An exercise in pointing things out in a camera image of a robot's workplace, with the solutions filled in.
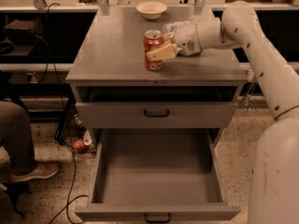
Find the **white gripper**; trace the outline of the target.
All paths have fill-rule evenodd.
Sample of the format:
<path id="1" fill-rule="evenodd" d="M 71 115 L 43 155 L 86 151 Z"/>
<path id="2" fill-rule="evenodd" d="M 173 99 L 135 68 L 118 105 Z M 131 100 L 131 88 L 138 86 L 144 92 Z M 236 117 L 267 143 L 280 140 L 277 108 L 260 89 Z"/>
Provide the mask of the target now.
<path id="1" fill-rule="evenodd" d="M 165 44 L 146 53 L 150 61 L 169 60 L 178 54 L 191 56 L 204 49 L 223 49 L 226 45 L 219 19 L 190 22 L 175 32 L 164 34 L 163 40 Z"/>

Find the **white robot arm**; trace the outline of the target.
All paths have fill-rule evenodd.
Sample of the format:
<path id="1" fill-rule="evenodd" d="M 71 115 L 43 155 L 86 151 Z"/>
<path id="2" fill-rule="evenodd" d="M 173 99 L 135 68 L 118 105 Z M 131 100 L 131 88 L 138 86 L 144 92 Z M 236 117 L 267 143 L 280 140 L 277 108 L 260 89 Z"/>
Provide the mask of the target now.
<path id="1" fill-rule="evenodd" d="M 299 224 L 299 76 L 263 33 L 254 8 L 235 1 L 219 19 L 178 22 L 163 39 L 146 52 L 149 60 L 244 50 L 275 120 L 256 147 L 248 224 Z"/>

